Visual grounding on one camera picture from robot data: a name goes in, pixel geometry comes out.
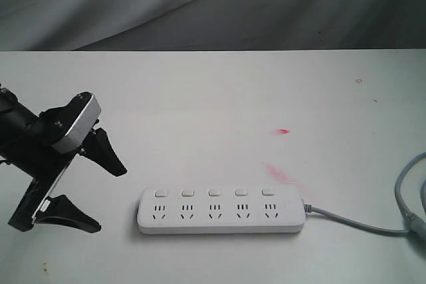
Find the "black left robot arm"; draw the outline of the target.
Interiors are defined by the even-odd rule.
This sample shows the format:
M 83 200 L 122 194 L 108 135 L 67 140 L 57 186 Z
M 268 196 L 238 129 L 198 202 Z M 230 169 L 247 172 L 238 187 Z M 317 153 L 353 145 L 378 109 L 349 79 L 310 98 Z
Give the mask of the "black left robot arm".
M 67 196 L 51 197 L 74 157 L 83 156 L 113 176 L 127 170 L 112 149 L 107 132 L 97 128 L 101 107 L 91 92 L 81 92 L 60 107 L 35 115 L 14 93 L 1 89 L 1 162 L 14 165 L 32 181 L 8 224 L 25 232 L 36 224 L 96 233 L 101 225 Z

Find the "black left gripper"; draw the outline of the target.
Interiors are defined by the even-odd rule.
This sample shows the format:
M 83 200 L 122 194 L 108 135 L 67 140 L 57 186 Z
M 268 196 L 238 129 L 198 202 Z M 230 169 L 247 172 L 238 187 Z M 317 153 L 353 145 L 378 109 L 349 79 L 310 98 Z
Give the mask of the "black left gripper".
M 63 155 L 45 146 L 36 131 L 37 117 L 24 107 L 1 112 L 1 157 L 32 177 L 8 224 L 25 232 L 35 224 L 71 227 L 87 233 L 101 230 L 98 221 L 82 212 L 65 195 L 51 192 L 75 154 Z M 81 156 L 88 158 L 113 176 L 127 169 L 112 149 L 107 132 L 92 129 L 81 145 Z

